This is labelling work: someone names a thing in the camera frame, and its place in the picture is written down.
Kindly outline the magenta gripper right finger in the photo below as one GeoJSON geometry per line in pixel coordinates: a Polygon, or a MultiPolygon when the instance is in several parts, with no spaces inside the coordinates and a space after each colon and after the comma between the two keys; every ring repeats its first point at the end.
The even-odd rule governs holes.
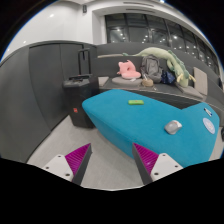
{"type": "Polygon", "coordinates": [[[132,154],[144,185],[182,169],[168,154],[157,154],[137,143],[132,144],[132,154]]]}

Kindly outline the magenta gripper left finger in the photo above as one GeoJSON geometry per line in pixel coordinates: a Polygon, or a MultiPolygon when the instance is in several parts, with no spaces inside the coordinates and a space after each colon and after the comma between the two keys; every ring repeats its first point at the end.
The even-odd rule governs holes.
{"type": "Polygon", "coordinates": [[[76,185],[81,185],[91,154],[91,144],[88,143],[67,155],[56,155],[43,166],[43,169],[76,185]]]}

